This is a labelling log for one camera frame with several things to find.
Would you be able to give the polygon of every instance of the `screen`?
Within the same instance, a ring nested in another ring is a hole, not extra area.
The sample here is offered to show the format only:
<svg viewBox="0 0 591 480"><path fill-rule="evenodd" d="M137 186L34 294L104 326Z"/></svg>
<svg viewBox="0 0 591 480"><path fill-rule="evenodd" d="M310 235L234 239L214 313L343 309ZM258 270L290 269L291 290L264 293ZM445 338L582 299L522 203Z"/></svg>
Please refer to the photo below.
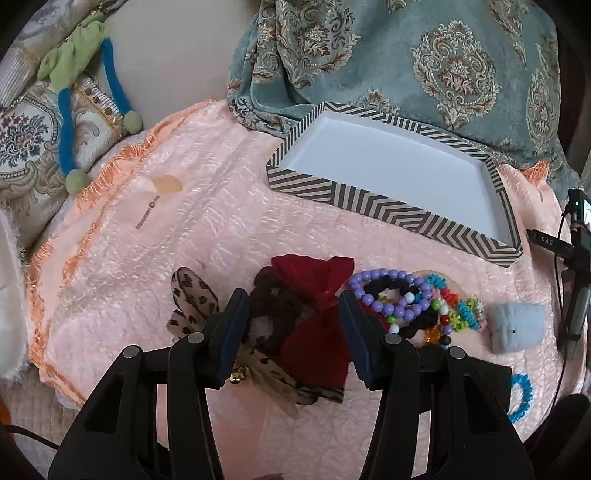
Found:
<svg viewBox="0 0 591 480"><path fill-rule="evenodd" d="M591 232L591 203L587 200L583 201L583 218L585 227Z"/></svg>

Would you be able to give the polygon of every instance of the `blue plush leg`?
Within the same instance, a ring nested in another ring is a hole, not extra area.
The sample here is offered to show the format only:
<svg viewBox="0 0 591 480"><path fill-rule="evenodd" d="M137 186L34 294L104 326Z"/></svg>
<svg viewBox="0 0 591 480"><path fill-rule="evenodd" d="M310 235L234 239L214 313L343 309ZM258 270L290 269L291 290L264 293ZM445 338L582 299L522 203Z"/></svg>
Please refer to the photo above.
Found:
<svg viewBox="0 0 591 480"><path fill-rule="evenodd" d="M111 39L104 39L102 47L103 64L105 65L105 72L107 74L109 87L111 87L111 94L113 95L113 100L117 104L117 108L121 111L121 114L125 115L127 112L131 110L131 107L129 105L127 97L125 96L123 87L119 83L117 74L115 73L115 63L113 61L113 44L111 43Z"/></svg>
<svg viewBox="0 0 591 480"><path fill-rule="evenodd" d="M64 175L68 175L76 168L74 157L72 156L72 145L74 144L74 123L72 122L72 112L70 111L70 89L64 88L57 95L57 104L60 108L63 125L60 135L60 167Z"/></svg>

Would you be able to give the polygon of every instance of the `green plush foot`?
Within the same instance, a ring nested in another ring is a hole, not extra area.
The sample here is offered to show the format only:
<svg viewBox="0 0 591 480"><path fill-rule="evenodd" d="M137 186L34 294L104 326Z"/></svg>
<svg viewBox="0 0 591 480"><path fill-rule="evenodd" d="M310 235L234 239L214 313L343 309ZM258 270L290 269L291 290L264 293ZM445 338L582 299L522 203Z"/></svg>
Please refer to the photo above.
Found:
<svg viewBox="0 0 591 480"><path fill-rule="evenodd" d="M88 185L90 185L90 177L82 170L76 168L66 176L66 190L70 195L81 192Z"/></svg>
<svg viewBox="0 0 591 480"><path fill-rule="evenodd" d="M142 118L139 113L133 110L127 112L123 117L123 128L132 135L135 135L142 130Z"/></svg>

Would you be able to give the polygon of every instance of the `silver screw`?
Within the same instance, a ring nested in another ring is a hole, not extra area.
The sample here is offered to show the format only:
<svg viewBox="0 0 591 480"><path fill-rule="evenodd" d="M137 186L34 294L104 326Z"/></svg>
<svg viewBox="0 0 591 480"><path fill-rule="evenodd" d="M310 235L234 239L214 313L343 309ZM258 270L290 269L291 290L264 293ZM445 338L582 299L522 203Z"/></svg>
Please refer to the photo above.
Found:
<svg viewBox="0 0 591 480"><path fill-rule="evenodd" d="M390 345L398 345L402 342L402 337L397 333L386 333L384 340Z"/></svg>
<svg viewBox="0 0 591 480"><path fill-rule="evenodd" d="M187 340L189 340L189 343L193 343L193 344L201 343L205 340L205 335L202 334L201 332L189 333Z"/></svg>
<svg viewBox="0 0 591 480"><path fill-rule="evenodd" d="M449 354L458 360L461 360L466 356L466 352L458 346L453 346L449 349Z"/></svg>
<svg viewBox="0 0 591 480"><path fill-rule="evenodd" d="M135 345L129 345L125 350L123 350L123 356L125 358L133 358L139 353L139 348Z"/></svg>

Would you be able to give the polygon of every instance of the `black and beige chevron pattern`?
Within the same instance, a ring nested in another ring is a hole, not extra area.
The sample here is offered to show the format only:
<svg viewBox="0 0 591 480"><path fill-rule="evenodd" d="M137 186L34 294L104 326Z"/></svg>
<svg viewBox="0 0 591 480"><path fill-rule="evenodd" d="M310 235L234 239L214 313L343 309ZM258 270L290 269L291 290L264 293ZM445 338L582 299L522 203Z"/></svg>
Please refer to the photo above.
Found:
<svg viewBox="0 0 591 480"><path fill-rule="evenodd" d="M437 140L450 147L457 148L471 157L486 164L495 192L499 196L509 224L512 245L505 245L482 233L476 232L457 222L434 213L413 207L404 202L392 200L384 195L377 195L364 189L320 179L305 173L281 168L280 162L298 137L325 110L346 113L378 122L404 128L420 135ZM360 213L386 223L400 226L411 232L420 233L446 245L477 255L501 267L509 267L522 252L519 230L509 198L501 177L489 156L482 150L419 122L379 113L373 110L342 103L324 102L314 107L306 117L294 127L267 163L269 186L280 192L291 193L298 197L328 203L351 212Z"/></svg>

